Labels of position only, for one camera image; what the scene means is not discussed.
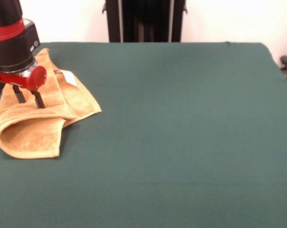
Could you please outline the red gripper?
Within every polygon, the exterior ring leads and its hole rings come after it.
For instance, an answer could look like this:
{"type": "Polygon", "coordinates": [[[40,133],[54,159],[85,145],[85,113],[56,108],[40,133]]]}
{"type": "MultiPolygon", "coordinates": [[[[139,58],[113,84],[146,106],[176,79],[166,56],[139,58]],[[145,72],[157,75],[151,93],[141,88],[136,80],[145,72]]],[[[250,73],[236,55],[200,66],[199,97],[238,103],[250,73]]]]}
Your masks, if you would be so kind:
{"type": "Polygon", "coordinates": [[[37,108],[45,108],[40,92],[37,90],[46,82],[47,72],[43,66],[32,66],[23,72],[0,72],[0,82],[13,85],[13,91],[19,103],[25,103],[25,97],[19,87],[31,90],[35,97],[37,108]]]}

